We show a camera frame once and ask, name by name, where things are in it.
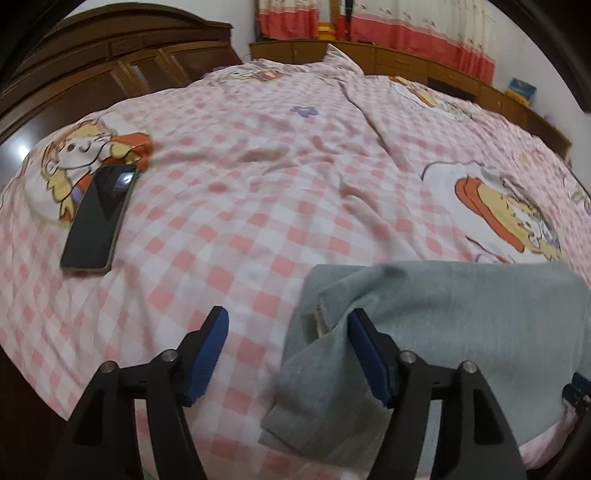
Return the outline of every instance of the red and white curtain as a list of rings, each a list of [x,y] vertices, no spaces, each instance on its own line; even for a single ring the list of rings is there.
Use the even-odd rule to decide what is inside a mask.
[[[316,38],[319,0],[258,0],[261,33],[277,40]]]
[[[494,25],[486,0],[355,0],[350,37],[432,59],[491,84]]]

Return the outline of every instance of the screw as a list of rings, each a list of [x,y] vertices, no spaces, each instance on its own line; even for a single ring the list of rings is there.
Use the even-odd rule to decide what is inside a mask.
[[[110,374],[115,369],[116,366],[117,366],[117,364],[113,360],[108,360],[108,361],[104,362],[103,364],[101,364],[100,371],[103,372],[104,374]]]
[[[462,368],[464,369],[464,372],[467,372],[469,374],[475,374],[476,372],[478,372],[478,366],[474,362],[471,362],[469,360],[462,363]]]
[[[162,352],[160,358],[165,362],[174,362],[178,358],[178,352],[174,348],[170,348]]]
[[[417,361],[417,356],[414,352],[405,350],[400,354],[400,360],[402,360],[405,364],[413,364]]]

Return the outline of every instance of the drawer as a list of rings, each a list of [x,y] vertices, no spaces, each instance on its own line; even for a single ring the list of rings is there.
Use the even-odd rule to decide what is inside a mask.
[[[486,85],[480,86],[480,95],[476,99],[476,103],[480,105],[485,110],[490,110],[491,112],[503,113],[503,100],[505,99],[505,95],[503,95],[498,90],[494,88],[487,87]]]
[[[413,57],[412,55],[405,55],[392,50],[384,50],[382,48],[375,49],[375,63],[409,70],[411,72],[422,73],[427,76],[429,62],[427,60]]]
[[[326,55],[326,47],[328,42],[324,41],[295,41],[294,46],[294,63],[314,63],[315,61],[322,61]]]
[[[436,80],[447,83],[455,88],[469,92],[472,95],[478,96],[480,93],[480,82],[463,73],[448,69],[443,65],[429,62],[428,75]]]
[[[525,119],[528,110],[526,106],[503,95],[502,109],[503,111],[501,113],[507,120],[509,120],[509,122],[519,125],[522,128],[525,127]]]
[[[567,159],[571,146],[570,140],[560,130],[549,124],[533,110],[528,109],[526,114],[525,129],[532,135],[540,137],[550,150],[555,152],[563,160]]]
[[[425,73],[417,73],[413,72],[412,70],[406,70],[398,67],[389,67],[386,65],[379,65],[375,66],[375,74],[376,75],[390,75],[391,77],[400,76],[411,82],[420,82],[423,85],[426,85],[428,82],[427,72]]]
[[[331,42],[340,51],[361,67],[366,75],[373,75],[375,71],[375,47],[347,42]]]
[[[293,44],[290,41],[251,43],[251,58],[293,63]]]

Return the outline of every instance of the gray towel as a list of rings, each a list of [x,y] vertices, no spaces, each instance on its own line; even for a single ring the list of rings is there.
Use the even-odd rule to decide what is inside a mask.
[[[520,445],[561,417],[561,391],[574,371],[591,374],[589,291],[562,262],[317,265],[288,328],[261,443],[371,468],[391,411],[372,397],[347,340],[346,317],[357,307],[428,363],[475,361]],[[432,465],[437,407],[432,403],[419,473]]]

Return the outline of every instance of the smartphone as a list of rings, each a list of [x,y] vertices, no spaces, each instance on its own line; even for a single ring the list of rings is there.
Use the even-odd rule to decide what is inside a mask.
[[[133,164],[96,170],[61,256],[60,266],[65,273],[105,274],[111,270],[121,220],[137,178]]]

